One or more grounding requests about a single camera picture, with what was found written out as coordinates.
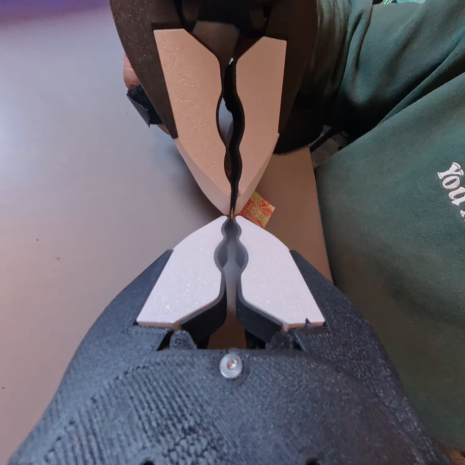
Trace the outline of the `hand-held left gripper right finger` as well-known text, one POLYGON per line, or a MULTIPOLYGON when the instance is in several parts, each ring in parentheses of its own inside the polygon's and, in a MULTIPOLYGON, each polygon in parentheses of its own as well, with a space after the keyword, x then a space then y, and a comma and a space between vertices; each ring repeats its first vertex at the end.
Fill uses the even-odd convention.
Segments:
POLYGON ((242 217, 233 220, 233 245, 236 316, 248 348, 264 348, 279 332, 325 323, 294 260, 299 254, 242 217))

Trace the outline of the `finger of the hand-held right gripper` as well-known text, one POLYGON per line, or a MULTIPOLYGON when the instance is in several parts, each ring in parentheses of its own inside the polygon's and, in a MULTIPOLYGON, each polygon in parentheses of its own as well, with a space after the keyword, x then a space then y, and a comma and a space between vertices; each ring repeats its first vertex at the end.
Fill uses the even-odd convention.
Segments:
POLYGON ((257 187, 279 137, 279 116, 287 42, 262 37, 241 56, 233 55, 236 89, 244 113, 239 151, 242 173, 235 211, 257 187))
POLYGON ((155 30, 154 39, 176 125, 175 145, 202 192, 228 215, 231 185, 225 174, 226 147, 218 131, 222 97, 218 59, 184 29, 155 30))

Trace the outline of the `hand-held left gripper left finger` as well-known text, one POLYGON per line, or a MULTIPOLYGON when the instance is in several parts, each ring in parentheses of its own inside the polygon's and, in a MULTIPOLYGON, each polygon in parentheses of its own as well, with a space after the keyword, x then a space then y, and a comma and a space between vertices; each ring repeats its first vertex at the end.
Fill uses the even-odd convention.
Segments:
POLYGON ((199 348, 227 317, 222 216, 187 236, 173 250, 137 316, 137 324, 188 332, 199 348))

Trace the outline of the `green backed red floral paper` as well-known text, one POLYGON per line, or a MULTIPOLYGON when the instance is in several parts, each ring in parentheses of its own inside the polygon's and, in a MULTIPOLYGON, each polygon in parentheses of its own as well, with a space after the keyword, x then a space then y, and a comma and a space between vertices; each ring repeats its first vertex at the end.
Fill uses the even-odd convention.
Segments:
POLYGON ((265 229, 275 207, 254 191, 242 210, 236 215, 265 229))

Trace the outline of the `person's right forearm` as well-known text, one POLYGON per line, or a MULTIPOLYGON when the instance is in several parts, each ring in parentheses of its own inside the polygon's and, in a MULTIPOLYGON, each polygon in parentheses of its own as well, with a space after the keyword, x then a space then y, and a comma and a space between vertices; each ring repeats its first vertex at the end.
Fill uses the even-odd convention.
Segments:
POLYGON ((412 105, 401 126, 464 140, 464 1, 315 3, 310 142, 324 125, 359 137, 412 105))

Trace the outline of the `person's right hand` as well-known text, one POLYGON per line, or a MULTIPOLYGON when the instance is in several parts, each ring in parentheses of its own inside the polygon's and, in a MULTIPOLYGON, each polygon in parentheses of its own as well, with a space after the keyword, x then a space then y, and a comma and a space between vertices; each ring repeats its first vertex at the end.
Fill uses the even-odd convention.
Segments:
POLYGON ((164 126, 173 139, 178 131, 158 52, 136 57, 132 64, 125 55, 123 78, 127 96, 148 125, 164 126))

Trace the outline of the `dark green cloth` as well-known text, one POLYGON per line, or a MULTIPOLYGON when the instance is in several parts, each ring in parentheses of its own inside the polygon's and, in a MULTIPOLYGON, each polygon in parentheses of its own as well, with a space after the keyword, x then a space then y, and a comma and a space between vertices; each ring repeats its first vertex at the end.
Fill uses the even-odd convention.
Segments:
POLYGON ((427 432, 464 451, 464 74, 317 169, 337 286, 389 352, 427 432))

